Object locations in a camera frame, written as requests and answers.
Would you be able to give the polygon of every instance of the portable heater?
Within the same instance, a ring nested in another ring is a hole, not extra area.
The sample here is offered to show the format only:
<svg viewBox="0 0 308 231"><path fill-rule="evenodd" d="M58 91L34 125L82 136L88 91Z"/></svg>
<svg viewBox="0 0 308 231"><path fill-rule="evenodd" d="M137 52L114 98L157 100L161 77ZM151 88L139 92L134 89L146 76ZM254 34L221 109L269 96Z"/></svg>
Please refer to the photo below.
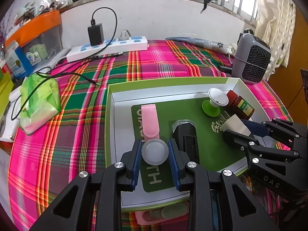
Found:
<svg viewBox="0 0 308 231"><path fill-rule="evenodd" d="M232 77L237 77L248 84L262 80L270 62L270 47L255 35L240 35L238 48L232 64Z"/></svg>

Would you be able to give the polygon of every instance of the blue gripper pad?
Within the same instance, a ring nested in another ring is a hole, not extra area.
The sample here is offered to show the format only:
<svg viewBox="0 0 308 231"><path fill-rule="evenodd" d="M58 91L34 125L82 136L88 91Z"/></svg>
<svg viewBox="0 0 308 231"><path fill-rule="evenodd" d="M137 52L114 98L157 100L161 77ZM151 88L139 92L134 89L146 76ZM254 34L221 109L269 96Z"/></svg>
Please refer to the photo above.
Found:
<svg viewBox="0 0 308 231"><path fill-rule="evenodd" d="M173 152L171 140L168 141L168 148L169 148L169 163L171 168L173 184L175 185L177 190L179 190L180 189L179 167L177 165L177 161Z"/></svg>
<svg viewBox="0 0 308 231"><path fill-rule="evenodd" d="M261 123L252 122L248 120L242 120L242 122L246 125L246 127L250 130L253 135L265 137L269 136L270 132L267 130L266 126Z"/></svg>
<svg viewBox="0 0 308 231"><path fill-rule="evenodd" d="M141 164L141 149L142 149L142 142L139 141L136 158L134 162L134 167L132 170L132 188L135 190L137 184L138 184L138 177L139 177L139 170L140 170L140 164Z"/></svg>

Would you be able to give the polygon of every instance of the red lid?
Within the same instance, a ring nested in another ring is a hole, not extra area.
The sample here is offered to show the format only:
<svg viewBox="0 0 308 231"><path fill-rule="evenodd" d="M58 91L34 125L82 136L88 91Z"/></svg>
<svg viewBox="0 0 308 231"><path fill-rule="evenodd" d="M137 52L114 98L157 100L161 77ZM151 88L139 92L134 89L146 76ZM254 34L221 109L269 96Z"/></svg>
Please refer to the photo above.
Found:
<svg viewBox="0 0 308 231"><path fill-rule="evenodd" d="M228 93L227 93L227 97L229 99L229 103L228 103L228 106L230 107L236 100L236 98L238 97L238 95L233 92L233 90L230 90Z"/></svg>

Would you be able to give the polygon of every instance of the curtain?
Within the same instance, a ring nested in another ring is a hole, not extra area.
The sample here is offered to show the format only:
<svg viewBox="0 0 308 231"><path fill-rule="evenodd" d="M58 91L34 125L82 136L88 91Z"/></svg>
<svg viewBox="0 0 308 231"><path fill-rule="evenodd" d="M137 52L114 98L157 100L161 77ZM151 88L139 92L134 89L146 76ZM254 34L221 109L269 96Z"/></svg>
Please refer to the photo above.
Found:
<svg viewBox="0 0 308 231"><path fill-rule="evenodd" d="M258 0L255 35L271 48L270 63L264 75L266 81L275 73L275 68L288 66L295 11L292 0Z"/></svg>

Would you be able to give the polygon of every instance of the wooden cabinet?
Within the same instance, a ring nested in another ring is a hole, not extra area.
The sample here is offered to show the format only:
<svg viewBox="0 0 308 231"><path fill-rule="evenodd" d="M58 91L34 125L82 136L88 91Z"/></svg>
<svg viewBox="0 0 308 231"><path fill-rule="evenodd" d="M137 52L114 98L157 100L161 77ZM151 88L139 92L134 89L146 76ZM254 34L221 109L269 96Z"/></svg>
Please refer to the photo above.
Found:
<svg viewBox="0 0 308 231"><path fill-rule="evenodd" d="M300 69L308 69L308 24L297 9L288 67L277 68L269 79L269 85L279 96L292 119L306 125L308 111Z"/></svg>

